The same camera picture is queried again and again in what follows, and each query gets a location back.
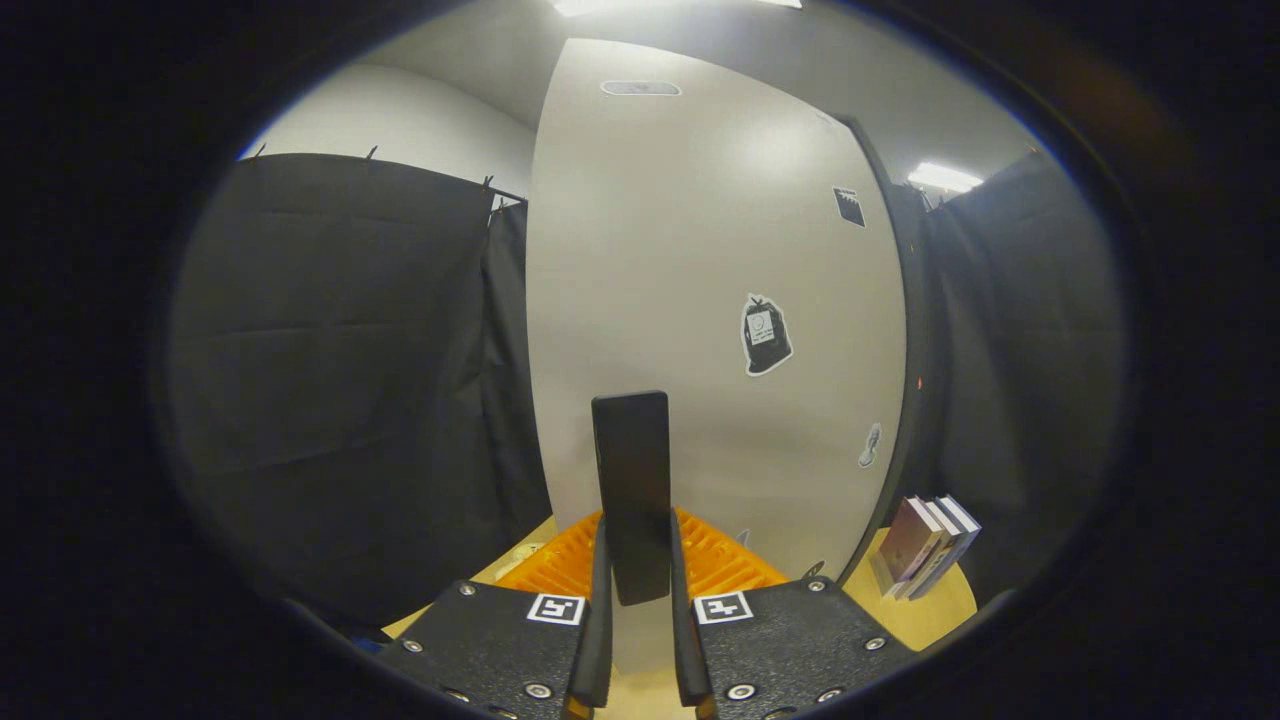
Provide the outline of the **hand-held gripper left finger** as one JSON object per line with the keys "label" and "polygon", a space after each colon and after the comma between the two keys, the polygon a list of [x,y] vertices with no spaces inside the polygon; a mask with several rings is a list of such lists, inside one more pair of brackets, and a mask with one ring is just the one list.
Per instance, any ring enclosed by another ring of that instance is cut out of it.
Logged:
{"label": "hand-held gripper left finger", "polygon": [[456,582],[378,665],[456,719],[590,719],[611,688],[611,573],[594,512],[497,582]]}

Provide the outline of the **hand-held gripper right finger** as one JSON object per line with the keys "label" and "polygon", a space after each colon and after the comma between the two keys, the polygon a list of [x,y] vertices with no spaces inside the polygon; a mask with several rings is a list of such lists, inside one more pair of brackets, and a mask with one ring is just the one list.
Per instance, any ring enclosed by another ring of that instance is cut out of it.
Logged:
{"label": "hand-held gripper right finger", "polygon": [[675,676],[696,717],[831,717],[916,657],[837,582],[787,580],[678,509],[669,533]]}

